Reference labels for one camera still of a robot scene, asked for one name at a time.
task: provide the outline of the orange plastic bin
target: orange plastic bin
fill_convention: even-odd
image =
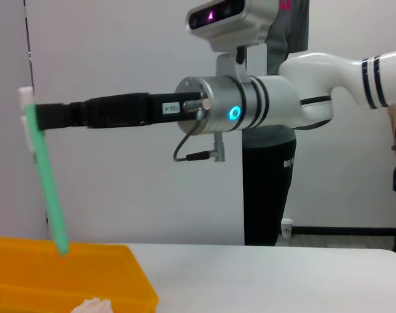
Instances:
[[[93,297],[111,300],[115,313],[153,313],[158,304],[127,246],[76,243],[60,256],[51,241],[0,238],[0,312],[69,313]]]

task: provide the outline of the green stick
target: green stick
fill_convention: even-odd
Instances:
[[[53,240],[60,253],[66,254],[68,249],[68,236],[63,218],[61,204],[55,186],[55,179],[50,165],[48,148],[44,140],[44,133],[38,129],[36,118],[36,106],[34,104],[25,107],[27,127],[35,148],[36,167],[40,178],[40,184],[46,205],[48,207],[49,226],[52,230]]]

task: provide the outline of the gray wall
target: gray wall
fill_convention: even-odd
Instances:
[[[23,0],[0,0],[0,235],[46,237],[38,179],[16,90],[31,85]]]

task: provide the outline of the blue led light ring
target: blue led light ring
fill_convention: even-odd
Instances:
[[[237,120],[240,117],[241,114],[242,114],[241,107],[240,106],[233,106],[229,110],[227,116],[228,116],[230,121],[235,121],[235,120]]]

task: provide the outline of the white table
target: white table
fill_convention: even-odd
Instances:
[[[396,254],[385,250],[129,245],[157,313],[393,313]]]

